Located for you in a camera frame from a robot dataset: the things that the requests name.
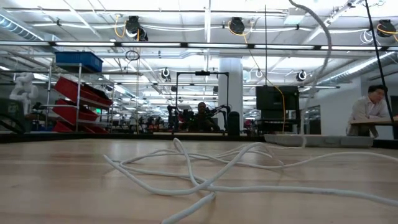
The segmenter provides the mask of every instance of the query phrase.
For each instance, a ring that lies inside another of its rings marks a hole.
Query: blue storage box
[[[79,63],[83,73],[102,72],[103,61],[91,52],[56,52],[55,63],[68,72],[79,72]]]

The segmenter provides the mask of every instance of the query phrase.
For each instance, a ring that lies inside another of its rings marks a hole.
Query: white column
[[[218,66],[219,72],[229,72],[229,99],[231,111],[240,115],[240,127],[243,130],[243,66],[240,58],[221,58]],[[218,106],[226,104],[227,77],[218,75]],[[218,125],[224,129],[224,118],[218,115]]]

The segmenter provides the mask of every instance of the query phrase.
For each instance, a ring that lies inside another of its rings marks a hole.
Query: black screen
[[[278,86],[285,98],[285,109],[296,110],[299,98],[297,86]],[[257,110],[282,110],[283,100],[280,92],[273,86],[256,87]]]

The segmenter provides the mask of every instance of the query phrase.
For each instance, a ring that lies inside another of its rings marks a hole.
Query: wooden tabletop
[[[246,142],[183,142],[190,152],[217,154]],[[160,223],[195,203],[206,192],[165,197],[150,194],[105,163],[102,154],[126,159],[171,141],[81,139],[72,141],[0,144],[0,223]],[[279,149],[286,164],[344,149]],[[368,149],[398,157],[398,151]],[[243,161],[274,164],[255,155]],[[136,167],[187,173],[182,157],[157,157]],[[195,174],[209,178],[223,165],[193,162]],[[187,189],[186,180],[137,175],[162,189]],[[269,171],[234,167],[215,185],[288,185],[358,190],[398,200],[398,164],[368,156],[345,156]],[[398,208],[356,198],[282,193],[218,193],[181,223],[186,224],[393,224]]]
[[[398,116],[393,117],[394,122],[398,123]],[[364,119],[354,120],[351,124],[391,124],[390,118],[376,118],[376,119]]]

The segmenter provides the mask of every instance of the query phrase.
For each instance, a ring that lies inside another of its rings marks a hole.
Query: black hair
[[[368,88],[368,93],[373,93],[376,90],[384,90],[384,92],[387,92],[388,88],[386,86],[384,86],[384,85],[371,85]]]

